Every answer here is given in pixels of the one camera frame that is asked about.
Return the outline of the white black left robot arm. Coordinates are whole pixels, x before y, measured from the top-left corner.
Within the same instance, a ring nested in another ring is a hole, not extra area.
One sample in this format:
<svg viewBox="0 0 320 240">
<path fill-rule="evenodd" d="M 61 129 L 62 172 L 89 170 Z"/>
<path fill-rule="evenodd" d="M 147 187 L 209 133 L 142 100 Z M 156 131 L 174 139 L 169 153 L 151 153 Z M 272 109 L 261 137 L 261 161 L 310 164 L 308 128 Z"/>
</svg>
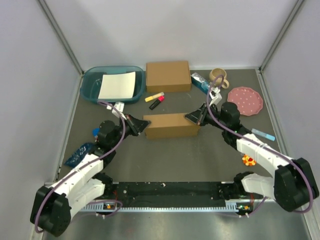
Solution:
<svg viewBox="0 0 320 240">
<path fill-rule="evenodd" d="M 73 217 L 98 197 L 109 198 L 114 191 L 113 180 L 103 173 L 116 155 L 116 149 L 128 136 L 139 136 L 151 124 L 130 114 L 99 126 L 96 141 L 83 160 L 64 178 L 51 186 L 40 187 L 34 198 L 30 222 L 36 233 L 60 236 Z"/>
</svg>

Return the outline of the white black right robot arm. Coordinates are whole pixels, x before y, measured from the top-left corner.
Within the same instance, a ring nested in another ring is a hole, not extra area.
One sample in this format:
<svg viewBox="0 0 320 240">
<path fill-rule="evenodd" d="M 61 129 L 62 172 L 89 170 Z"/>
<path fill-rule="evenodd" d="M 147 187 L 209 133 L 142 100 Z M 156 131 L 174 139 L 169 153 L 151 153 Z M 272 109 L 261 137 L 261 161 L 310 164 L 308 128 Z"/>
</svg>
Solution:
<svg viewBox="0 0 320 240">
<path fill-rule="evenodd" d="M 320 195 L 309 162 L 300 157 L 293 159 L 259 140 L 241 124 L 240 112 L 235 103 L 225 102 L 221 109 L 203 103 L 197 110 L 184 116 L 197 126 L 207 124 L 222 130 L 224 141 L 238 152 L 253 158 L 269 174 L 264 177 L 253 172 L 239 173 L 233 192 L 239 198 L 250 193 L 271 198 L 287 212 L 297 212 Z"/>
</svg>

